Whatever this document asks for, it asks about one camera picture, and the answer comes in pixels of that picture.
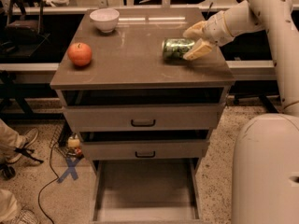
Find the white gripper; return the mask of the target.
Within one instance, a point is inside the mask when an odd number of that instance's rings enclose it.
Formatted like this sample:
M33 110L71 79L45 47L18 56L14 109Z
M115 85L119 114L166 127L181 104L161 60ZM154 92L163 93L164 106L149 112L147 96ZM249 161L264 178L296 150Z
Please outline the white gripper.
M227 28L224 12L220 11L207 21L199 21L184 31L185 38L199 39L194 46L183 55L186 61L193 61L207 55L215 45L222 47L235 38Z

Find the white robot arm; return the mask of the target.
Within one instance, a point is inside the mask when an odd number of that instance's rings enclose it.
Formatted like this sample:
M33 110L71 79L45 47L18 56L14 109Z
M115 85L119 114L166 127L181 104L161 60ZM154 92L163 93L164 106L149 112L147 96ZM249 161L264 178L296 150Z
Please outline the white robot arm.
M195 45L187 61L239 35L264 30L272 57L281 111L247 122L235 141L232 224L299 224L299 32L292 0L246 0L183 36Z

